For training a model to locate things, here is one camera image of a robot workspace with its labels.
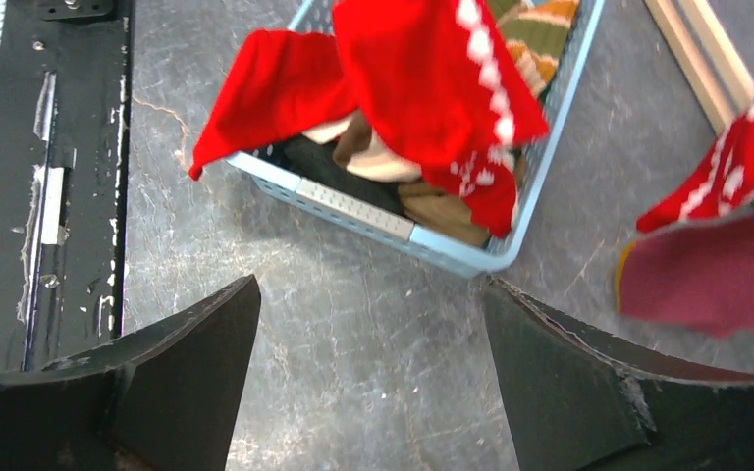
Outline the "red white patterned sock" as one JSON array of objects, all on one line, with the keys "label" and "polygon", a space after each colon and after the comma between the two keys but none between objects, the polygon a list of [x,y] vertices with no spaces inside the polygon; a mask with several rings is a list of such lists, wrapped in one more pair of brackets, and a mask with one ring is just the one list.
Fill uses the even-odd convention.
[{"label": "red white patterned sock", "polygon": [[675,223],[716,219],[753,196],[754,99],[681,186],[637,220],[636,229],[648,234]]}]

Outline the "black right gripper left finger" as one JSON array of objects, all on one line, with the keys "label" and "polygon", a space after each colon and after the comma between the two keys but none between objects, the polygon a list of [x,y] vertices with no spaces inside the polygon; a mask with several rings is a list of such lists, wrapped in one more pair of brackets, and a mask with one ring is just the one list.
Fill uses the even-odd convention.
[{"label": "black right gripper left finger", "polygon": [[38,371],[0,374],[0,470],[221,470],[261,307],[250,275]]}]

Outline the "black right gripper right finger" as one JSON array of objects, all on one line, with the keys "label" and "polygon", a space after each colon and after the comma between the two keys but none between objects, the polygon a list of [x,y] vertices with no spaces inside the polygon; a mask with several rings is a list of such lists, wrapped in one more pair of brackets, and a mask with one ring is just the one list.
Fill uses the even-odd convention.
[{"label": "black right gripper right finger", "polygon": [[523,470],[754,470],[754,374],[616,337],[487,280],[483,311]]}]

